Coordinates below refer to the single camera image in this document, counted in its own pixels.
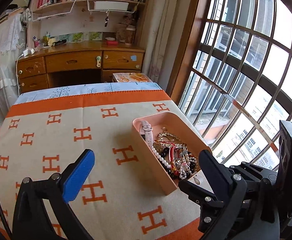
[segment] white basket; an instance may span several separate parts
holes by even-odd
[[[95,1],[94,10],[116,10],[127,11],[128,2],[116,2],[116,1]]]

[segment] white cable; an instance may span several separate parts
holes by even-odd
[[[18,60],[19,60],[19,58],[20,58],[21,56],[23,56],[23,55],[24,55],[24,54],[21,54],[21,55],[18,57],[17,61],[16,61],[16,78],[17,78],[18,96],[20,96],[20,92],[19,92],[19,83],[18,83],[18,70],[17,70],[17,64],[18,64]]]

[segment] keychain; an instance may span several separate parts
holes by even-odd
[[[107,16],[105,19],[105,27],[107,27],[107,25],[108,25],[108,20],[109,20],[108,15],[109,15],[109,11],[107,11]]]

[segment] drawer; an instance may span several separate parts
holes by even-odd
[[[19,80],[20,93],[42,90],[48,88],[47,75],[38,75]]]
[[[112,82],[113,73],[140,73],[140,70],[110,69],[102,71],[102,82]]]
[[[96,58],[98,56],[102,56],[101,51],[78,51],[49,55],[46,56],[47,73],[100,68],[101,62],[97,66]]]
[[[103,68],[141,70],[143,53],[129,51],[104,51]]]
[[[18,77],[26,78],[46,73],[44,57],[38,57],[17,64]]]

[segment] pink tray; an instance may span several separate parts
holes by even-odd
[[[133,121],[132,136],[136,144],[138,145],[140,152],[144,156],[145,162],[150,167],[152,173],[161,185],[163,191],[166,195],[169,195],[177,189],[178,180],[171,179],[171,177],[167,174],[165,169],[159,163],[153,152],[147,146],[142,136],[139,134],[142,120],[149,122],[152,126],[154,139],[157,139],[157,135],[163,131],[162,127],[165,127],[168,132],[177,135],[182,140],[182,142],[186,143],[188,151],[193,153],[196,158],[198,158],[198,154],[200,153],[200,151],[206,149],[212,152],[212,150],[176,114],[163,112],[137,118]]]

